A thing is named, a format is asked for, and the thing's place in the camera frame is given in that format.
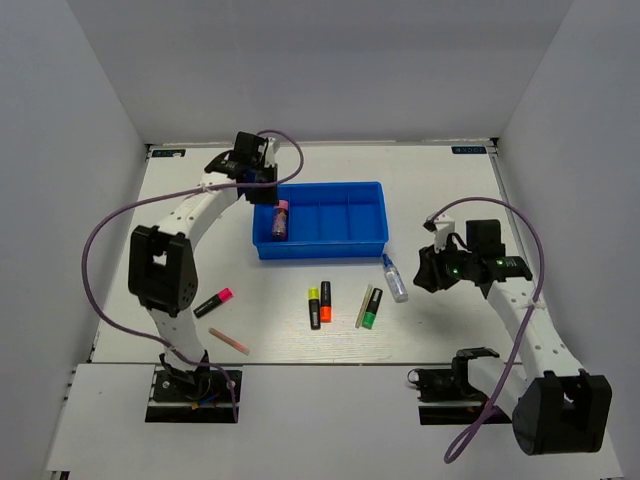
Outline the pink highlighter black body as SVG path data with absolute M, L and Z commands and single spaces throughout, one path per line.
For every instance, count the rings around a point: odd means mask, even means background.
M 233 292 L 229 288 L 224 288 L 204 301 L 202 304 L 197 306 L 193 310 L 193 314 L 196 318 L 202 318 L 203 316 L 207 315 L 211 311 L 229 301 L 232 297 Z

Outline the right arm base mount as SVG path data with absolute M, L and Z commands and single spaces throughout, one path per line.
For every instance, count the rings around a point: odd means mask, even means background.
M 422 426 L 469 426 L 483 411 L 488 397 L 454 382 L 451 369 L 415 368 L 407 374 L 408 385 L 417 391 Z

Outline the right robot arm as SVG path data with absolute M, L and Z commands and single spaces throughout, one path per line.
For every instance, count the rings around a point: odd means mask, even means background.
M 498 220 L 470 220 L 461 241 L 454 221 L 441 215 L 425 223 L 434 243 L 419 252 L 416 286 L 430 293 L 461 281 L 478 287 L 503 322 L 521 365 L 506 371 L 489 347 L 461 349 L 447 369 L 414 369 L 408 382 L 424 403 L 474 401 L 485 418 L 511 421 L 527 455 L 595 453 L 602 447 L 612 400 L 603 375 L 591 375 L 570 353 L 548 310 L 534 298 L 526 262 L 509 256 Z

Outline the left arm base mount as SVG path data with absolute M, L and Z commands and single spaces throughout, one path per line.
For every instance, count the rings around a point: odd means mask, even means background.
M 146 423 L 233 424 L 231 390 L 217 370 L 199 387 L 173 379 L 164 369 L 154 372 L 145 413 Z

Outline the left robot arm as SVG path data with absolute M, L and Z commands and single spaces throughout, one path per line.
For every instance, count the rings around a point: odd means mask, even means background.
M 196 333 L 191 304 L 198 289 L 194 251 L 222 215 L 239 199 L 254 205 L 278 202 L 277 140 L 237 134 L 233 149 L 204 169 L 196 192 L 157 224 L 134 229 L 130 240 L 128 288 L 153 319 L 168 345 L 162 365 L 177 376 L 177 387 L 199 399 L 211 387 L 202 364 L 208 354 Z

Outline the pink-capped marker tube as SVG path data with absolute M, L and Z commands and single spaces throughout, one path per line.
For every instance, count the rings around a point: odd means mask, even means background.
M 271 238 L 273 241 L 286 241 L 288 238 L 289 202 L 280 200 L 273 208 Z

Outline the clear spray bottle blue cap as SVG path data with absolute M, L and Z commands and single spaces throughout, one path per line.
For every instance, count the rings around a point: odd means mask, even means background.
M 408 300 L 408 291 L 401 275 L 387 254 L 382 255 L 384 276 L 395 302 L 403 303 Z

